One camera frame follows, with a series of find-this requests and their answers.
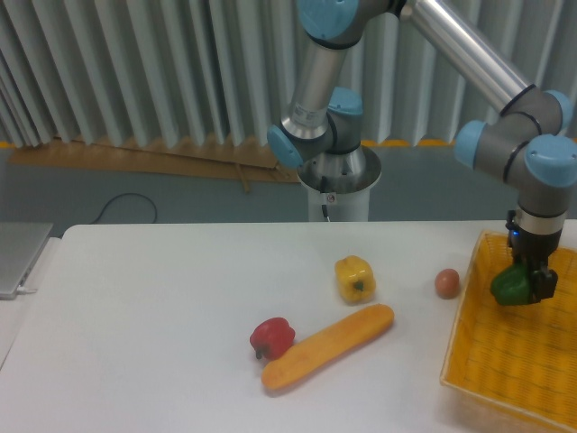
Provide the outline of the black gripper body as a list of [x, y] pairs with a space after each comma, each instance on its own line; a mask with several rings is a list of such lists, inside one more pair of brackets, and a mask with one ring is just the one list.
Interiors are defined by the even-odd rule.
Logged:
[[563, 215], [535, 216], [525, 210], [509, 210], [506, 221], [512, 257], [521, 254], [530, 269], [548, 265], [563, 231]]

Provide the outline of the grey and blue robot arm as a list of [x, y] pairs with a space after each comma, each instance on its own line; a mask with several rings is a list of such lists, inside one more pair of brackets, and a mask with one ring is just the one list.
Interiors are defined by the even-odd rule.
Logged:
[[347, 199], [380, 176], [365, 137], [453, 143], [463, 165], [515, 189], [502, 305], [553, 297], [556, 250], [576, 194], [573, 1], [300, 1], [309, 39], [298, 83], [267, 132], [298, 170], [315, 220], [363, 220]]

